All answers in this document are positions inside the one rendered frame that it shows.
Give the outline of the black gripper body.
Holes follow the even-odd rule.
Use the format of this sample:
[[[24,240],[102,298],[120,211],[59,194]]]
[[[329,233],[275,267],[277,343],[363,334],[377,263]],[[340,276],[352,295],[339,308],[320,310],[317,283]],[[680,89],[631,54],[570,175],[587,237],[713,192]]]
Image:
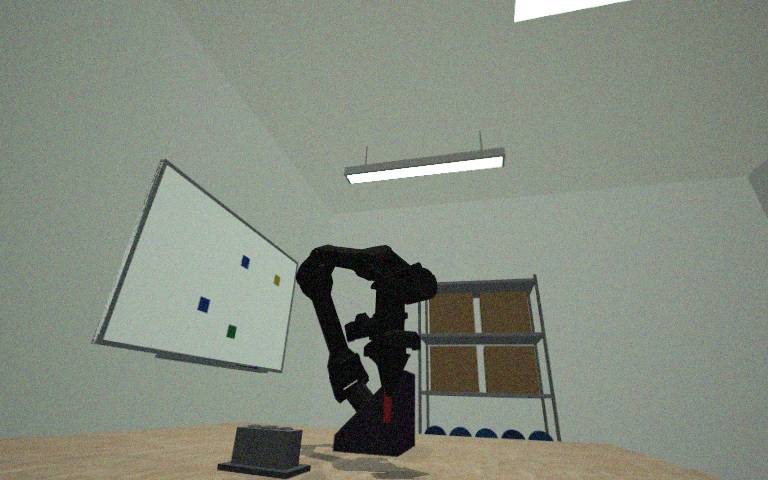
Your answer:
[[[373,318],[382,316],[384,333],[381,337],[372,336],[372,341],[364,347],[363,357],[369,357],[378,352],[406,354],[406,349],[417,351],[421,349],[421,338],[416,332],[405,331],[405,319],[408,313],[405,308],[393,305],[383,305],[375,308]]]

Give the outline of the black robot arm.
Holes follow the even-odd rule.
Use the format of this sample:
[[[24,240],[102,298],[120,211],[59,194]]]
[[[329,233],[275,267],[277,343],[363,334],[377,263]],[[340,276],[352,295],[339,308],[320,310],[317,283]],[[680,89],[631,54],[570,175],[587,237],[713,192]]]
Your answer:
[[[375,308],[405,308],[405,304],[432,299],[438,285],[435,276],[422,268],[420,262],[410,266],[387,245],[355,249],[328,244],[314,248],[300,265],[296,281],[302,293],[312,300],[329,351],[327,369],[334,398],[339,403],[347,399],[357,412],[373,393],[366,386],[369,376],[360,356],[347,346],[331,297],[331,274],[335,267],[351,269],[357,276],[374,281],[371,289],[376,290]],[[369,318],[366,313],[356,315],[355,321],[344,327],[347,342],[366,337],[372,340],[373,335],[381,337],[384,333],[382,316]]]

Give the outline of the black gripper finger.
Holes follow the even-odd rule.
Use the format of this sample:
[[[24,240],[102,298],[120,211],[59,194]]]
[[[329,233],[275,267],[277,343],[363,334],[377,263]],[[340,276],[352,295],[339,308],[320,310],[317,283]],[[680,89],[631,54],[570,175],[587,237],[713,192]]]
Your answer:
[[[382,353],[375,354],[382,363],[386,396],[392,396],[410,354]]]
[[[378,371],[379,371],[379,376],[380,376],[380,381],[381,381],[381,386],[382,386],[382,391],[383,391],[383,395],[384,395],[384,377],[383,377],[382,363],[374,355],[369,356],[369,358],[377,365],[377,368],[378,368]]]

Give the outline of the red peg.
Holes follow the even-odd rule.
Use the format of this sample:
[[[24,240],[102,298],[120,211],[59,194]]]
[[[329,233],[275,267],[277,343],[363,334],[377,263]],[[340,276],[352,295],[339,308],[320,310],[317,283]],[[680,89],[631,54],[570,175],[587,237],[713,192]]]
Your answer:
[[[391,399],[392,396],[386,396],[384,386],[383,423],[391,423]]]

